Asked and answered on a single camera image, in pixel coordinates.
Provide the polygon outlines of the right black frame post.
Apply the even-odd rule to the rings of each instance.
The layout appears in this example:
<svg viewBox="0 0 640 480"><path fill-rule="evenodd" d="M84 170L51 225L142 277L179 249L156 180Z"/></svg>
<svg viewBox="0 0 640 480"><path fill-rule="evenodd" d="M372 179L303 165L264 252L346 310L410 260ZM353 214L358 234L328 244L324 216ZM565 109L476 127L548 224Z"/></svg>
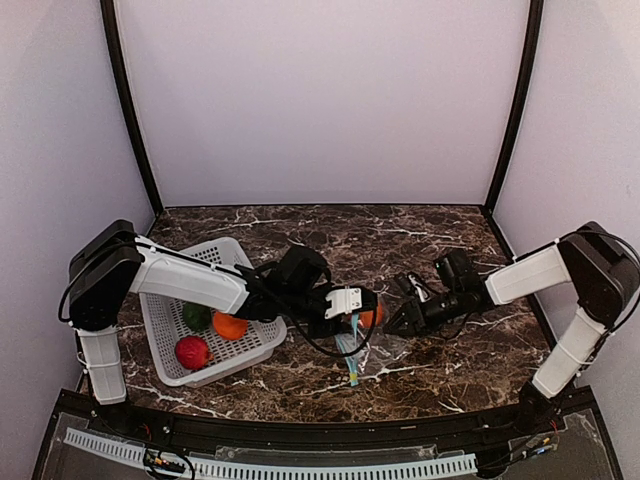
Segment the right black frame post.
<svg viewBox="0 0 640 480"><path fill-rule="evenodd" d="M515 149L534 69L543 10L543 0L531 0L529 2L522 55L514 94L496 166L484 201L484 209L488 216L493 216L495 212Z"/></svg>

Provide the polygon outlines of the clear zip top bag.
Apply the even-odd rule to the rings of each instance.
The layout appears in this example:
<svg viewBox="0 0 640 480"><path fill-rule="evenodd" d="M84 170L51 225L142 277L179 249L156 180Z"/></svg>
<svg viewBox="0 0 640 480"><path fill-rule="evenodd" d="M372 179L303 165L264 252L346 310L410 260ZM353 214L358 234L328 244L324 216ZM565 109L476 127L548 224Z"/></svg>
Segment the clear zip top bag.
<svg viewBox="0 0 640 480"><path fill-rule="evenodd" d="M364 343L371 320L371 311L352 313L342 317L341 332L334 337L340 353L351 352ZM357 354L344 359L349 371L351 387L355 387L366 377L381 373L386 367L409 354L408 340L383 332L387 320L388 314L385 308L379 306L376 325L367 345Z"/></svg>

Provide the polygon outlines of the black frame post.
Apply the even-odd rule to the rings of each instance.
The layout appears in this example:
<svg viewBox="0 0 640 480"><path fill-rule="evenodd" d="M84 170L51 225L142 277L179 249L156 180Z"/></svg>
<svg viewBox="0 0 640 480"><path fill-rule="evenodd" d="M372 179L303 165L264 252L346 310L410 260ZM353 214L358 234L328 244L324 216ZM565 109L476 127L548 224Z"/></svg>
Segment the black frame post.
<svg viewBox="0 0 640 480"><path fill-rule="evenodd" d="M150 203L153 215L158 217L164 211L164 205L152 172L151 163L147 155L136 107L133 101L125 65L124 52L119 35L116 3L113 0L100 0L99 4L104 36L120 109L147 199Z"/></svg>
<svg viewBox="0 0 640 480"><path fill-rule="evenodd" d="M515 149L534 69L543 10L543 0L531 0L529 2L522 55L514 94L496 166L484 201L484 209L488 216L493 216L495 212Z"/></svg>

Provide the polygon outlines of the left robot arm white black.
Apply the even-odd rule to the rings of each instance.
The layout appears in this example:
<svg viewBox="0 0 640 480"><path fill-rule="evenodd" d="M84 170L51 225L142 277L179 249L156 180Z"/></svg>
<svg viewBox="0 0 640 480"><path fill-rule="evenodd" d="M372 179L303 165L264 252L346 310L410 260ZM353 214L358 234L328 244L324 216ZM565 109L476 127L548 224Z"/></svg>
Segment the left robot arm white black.
<svg viewBox="0 0 640 480"><path fill-rule="evenodd" d="M129 294L140 298L154 365L171 387L206 385L268 359L286 318L305 322L315 340L337 334L343 316L367 303L361 288L334 285L326 260L307 247L254 268L232 238L178 252L114 221L71 259L58 317L75 330L101 417L120 436L141 427L125 401L118 341Z"/></svg>

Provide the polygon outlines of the white perforated plastic basket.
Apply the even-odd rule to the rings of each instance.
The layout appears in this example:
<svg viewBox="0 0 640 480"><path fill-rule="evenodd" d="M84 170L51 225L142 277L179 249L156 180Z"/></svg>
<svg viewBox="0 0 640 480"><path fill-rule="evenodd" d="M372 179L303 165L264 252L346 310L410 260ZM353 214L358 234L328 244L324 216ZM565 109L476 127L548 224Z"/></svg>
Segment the white perforated plastic basket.
<svg viewBox="0 0 640 480"><path fill-rule="evenodd" d="M184 302L166 295L139 295L147 339L160 380L169 387L200 387L271 357L287 335L282 318L268 323L249 321L245 329L228 321L217 331L214 314L184 319ZM183 366L175 347L184 338L196 336L206 343L208 362L198 370Z"/></svg>

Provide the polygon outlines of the red fake apple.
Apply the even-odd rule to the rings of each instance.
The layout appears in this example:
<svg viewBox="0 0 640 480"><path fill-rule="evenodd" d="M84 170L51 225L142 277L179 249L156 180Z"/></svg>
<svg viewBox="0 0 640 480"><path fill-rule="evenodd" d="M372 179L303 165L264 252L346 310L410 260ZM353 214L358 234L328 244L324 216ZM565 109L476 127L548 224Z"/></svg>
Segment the red fake apple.
<svg viewBox="0 0 640 480"><path fill-rule="evenodd" d="M180 365L191 371L206 367L214 359L206 341L194 335L180 339L174 347L174 353Z"/></svg>

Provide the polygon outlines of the green fake vegetable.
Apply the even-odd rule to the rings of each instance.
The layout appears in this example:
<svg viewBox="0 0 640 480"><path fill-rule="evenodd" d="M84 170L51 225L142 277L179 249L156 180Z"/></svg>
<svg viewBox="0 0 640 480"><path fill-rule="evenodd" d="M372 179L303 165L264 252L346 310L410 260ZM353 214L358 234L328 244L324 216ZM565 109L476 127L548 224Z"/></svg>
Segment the green fake vegetable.
<svg viewBox="0 0 640 480"><path fill-rule="evenodd" d="M182 308L182 321L191 331L203 332L211 326L211 309L204 305L185 302Z"/></svg>

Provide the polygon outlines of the left black frame post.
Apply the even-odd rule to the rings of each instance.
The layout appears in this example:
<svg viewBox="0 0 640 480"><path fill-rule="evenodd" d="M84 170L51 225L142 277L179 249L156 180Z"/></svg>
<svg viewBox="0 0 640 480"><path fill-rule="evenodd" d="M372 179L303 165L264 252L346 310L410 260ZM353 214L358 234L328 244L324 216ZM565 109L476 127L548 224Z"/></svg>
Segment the left black frame post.
<svg viewBox="0 0 640 480"><path fill-rule="evenodd" d="M158 217L164 211L164 205L152 172L151 163L147 155L136 107L133 101L125 65L124 52L119 35L116 3L113 0L100 0L99 4L104 36L120 109L147 199L150 203L153 215Z"/></svg>

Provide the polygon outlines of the black front rail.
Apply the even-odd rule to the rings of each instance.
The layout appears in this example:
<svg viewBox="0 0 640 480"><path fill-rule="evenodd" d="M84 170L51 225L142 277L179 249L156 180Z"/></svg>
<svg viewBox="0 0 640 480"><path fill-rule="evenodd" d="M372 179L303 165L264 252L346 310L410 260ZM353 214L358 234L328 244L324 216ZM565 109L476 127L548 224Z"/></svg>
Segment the black front rail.
<svg viewBox="0 0 640 480"><path fill-rule="evenodd" d="M61 390L55 409L87 419L99 432L183 451L214 451L221 446L372 450L426 444L483 450L523 435L516 428L516 405L397 421L274 423L170 413L130 403L96 407L86 395Z"/></svg>

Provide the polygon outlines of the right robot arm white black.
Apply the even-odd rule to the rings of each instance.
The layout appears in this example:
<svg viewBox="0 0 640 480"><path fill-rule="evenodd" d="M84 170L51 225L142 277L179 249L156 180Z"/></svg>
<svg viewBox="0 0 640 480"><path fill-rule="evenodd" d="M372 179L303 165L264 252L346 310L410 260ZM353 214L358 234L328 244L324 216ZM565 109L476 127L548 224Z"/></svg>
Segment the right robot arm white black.
<svg viewBox="0 0 640 480"><path fill-rule="evenodd" d="M437 258L444 286L429 293L419 276L400 275L407 300L388 320L390 335L421 337L445 324L569 285L576 309L547 359L523 388L528 397L510 413L521 434L534 432L554 400L596 358L606 340L639 306L639 253L629 242L588 222L489 274L480 273L467 252L455 248Z"/></svg>

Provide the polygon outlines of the orange fake fruit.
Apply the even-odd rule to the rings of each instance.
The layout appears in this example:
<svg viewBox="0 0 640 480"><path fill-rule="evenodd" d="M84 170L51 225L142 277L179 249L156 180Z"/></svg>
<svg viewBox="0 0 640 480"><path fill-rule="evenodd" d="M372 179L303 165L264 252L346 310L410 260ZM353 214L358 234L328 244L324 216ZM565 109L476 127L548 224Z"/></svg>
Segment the orange fake fruit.
<svg viewBox="0 0 640 480"><path fill-rule="evenodd" d="M384 325L386 318L386 307L384 303L379 300L376 310L362 311L358 314L358 325L364 329L369 329L372 326L377 328Z"/></svg>
<svg viewBox="0 0 640 480"><path fill-rule="evenodd" d="M248 330L248 321L235 318L229 314L216 311L212 316L215 332L223 339L236 341L241 339Z"/></svg>

